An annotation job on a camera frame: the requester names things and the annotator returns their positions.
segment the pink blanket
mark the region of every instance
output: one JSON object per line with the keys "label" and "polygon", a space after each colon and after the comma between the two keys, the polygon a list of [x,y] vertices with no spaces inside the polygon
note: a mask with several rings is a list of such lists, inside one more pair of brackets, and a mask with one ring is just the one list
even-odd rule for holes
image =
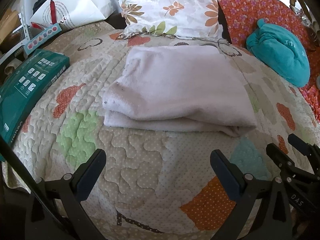
{"label": "pink blanket", "polygon": [[256,119],[235,72],[213,46],[133,47],[103,96],[104,124],[240,136]]}

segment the green package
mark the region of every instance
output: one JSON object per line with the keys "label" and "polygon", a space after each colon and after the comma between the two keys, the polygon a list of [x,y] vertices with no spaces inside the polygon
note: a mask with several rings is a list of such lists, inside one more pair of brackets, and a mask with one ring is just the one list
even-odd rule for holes
{"label": "green package", "polygon": [[37,49],[0,87],[0,135],[9,146],[41,96],[69,66],[69,57]]}

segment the bed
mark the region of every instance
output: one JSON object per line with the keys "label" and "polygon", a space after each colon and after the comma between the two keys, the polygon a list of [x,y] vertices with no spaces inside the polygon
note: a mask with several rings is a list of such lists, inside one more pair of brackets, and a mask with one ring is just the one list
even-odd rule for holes
{"label": "bed", "polygon": [[[295,133],[306,142],[320,143],[310,106],[296,87],[225,40],[212,44],[231,58],[255,112],[256,130],[232,138],[218,132],[104,126],[102,95],[121,75],[133,46],[208,43],[149,35],[118,40],[121,32],[98,22],[65,33],[46,47],[69,56],[70,68],[36,104],[13,145],[31,175],[45,180],[60,179],[95,149],[105,150],[106,167],[82,205],[107,239],[210,239],[235,205],[210,166],[214,149],[243,173],[271,180],[280,170],[265,148],[274,142],[299,168],[310,171],[308,160],[287,142]],[[9,187],[27,188],[7,163],[3,173]],[[258,207],[257,202],[242,235]]]}

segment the white pillow with flowers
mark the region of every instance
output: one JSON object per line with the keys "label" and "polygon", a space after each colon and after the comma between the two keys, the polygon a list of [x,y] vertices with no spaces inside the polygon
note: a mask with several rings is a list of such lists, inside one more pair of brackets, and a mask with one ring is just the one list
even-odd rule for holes
{"label": "white pillow with flowers", "polygon": [[127,23],[122,38],[141,33],[214,41],[222,38],[217,0],[119,0],[119,3]]}

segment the black rod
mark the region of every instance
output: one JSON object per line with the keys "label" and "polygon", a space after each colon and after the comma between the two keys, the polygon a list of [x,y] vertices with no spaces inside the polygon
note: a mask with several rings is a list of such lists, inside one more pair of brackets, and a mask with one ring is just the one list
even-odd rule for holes
{"label": "black rod", "polygon": [[11,148],[6,144],[3,140],[2,136],[0,136],[0,153],[5,158],[5,160],[11,165],[11,167],[16,171],[16,173],[20,176],[20,178],[25,182],[25,184],[29,187],[32,193],[35,195],[37,200],[41,203],[41,205],[47,210],[47,212],[52,216],[52,218],[60,225],[61,229],[65,229],[71,232],[71,228],[69,223],[54,209],[54,207],[50,204],[47,197],[42,193],[33,177],[27,170],[27,168],[22,164],[16,154],[11,150]]}

